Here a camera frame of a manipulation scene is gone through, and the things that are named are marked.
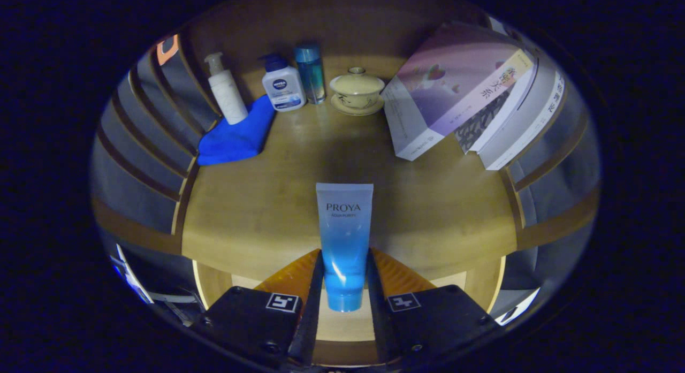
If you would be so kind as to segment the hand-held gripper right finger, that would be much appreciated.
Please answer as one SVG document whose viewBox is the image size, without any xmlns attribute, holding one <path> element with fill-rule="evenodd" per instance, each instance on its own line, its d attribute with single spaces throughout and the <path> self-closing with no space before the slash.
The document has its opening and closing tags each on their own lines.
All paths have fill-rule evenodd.
<svg viewBox="0 0 685 373">
<path fill-rule="evenodd" d="M 369 250 L 367 281 L 377 354 L 389 370 L 442 368 L 500 337 L 460 287 L 436 287 L 378 249 Z"/>
</svg>

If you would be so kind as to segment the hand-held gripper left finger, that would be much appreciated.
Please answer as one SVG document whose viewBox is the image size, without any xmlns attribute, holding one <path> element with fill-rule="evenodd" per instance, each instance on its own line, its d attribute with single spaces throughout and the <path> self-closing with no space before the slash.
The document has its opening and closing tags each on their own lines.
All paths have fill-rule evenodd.
<svg viewBox="0 0 685 373">
<path fill-rule="evenodd" d="M 257 287 L 231 287 L 193 324 L 193 333 L 257 368 L 310 368 L 323 271 L 321 250 L 314 249 Z"/>
</svg>

